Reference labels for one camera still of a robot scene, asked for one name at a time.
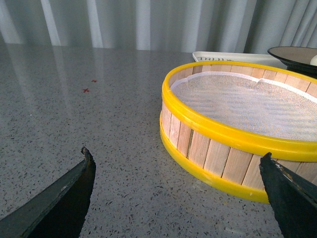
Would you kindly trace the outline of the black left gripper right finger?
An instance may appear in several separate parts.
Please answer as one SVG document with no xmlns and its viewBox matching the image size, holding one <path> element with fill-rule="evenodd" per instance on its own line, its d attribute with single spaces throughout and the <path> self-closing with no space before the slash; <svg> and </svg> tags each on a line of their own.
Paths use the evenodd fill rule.
<svg viewBox="0 0 317 238">
<path fill-rule="evenodd" d="M 271 158 L 260 159 L 268 201 L 285 238 L 317 236 L 317 186 Z"/>
</svg>

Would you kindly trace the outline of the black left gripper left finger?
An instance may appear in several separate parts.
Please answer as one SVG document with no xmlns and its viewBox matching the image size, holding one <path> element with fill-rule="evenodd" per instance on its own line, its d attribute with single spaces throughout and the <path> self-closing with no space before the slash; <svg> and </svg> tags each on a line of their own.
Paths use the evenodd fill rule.
<svg viewBox="0 0 317 238">
<path fill-rule="evenodd" d="M 77 238 L 90 206 L 96 164 L 90 151 L 84 160 L 0 221 L 2 238 Z"/>
</svg>

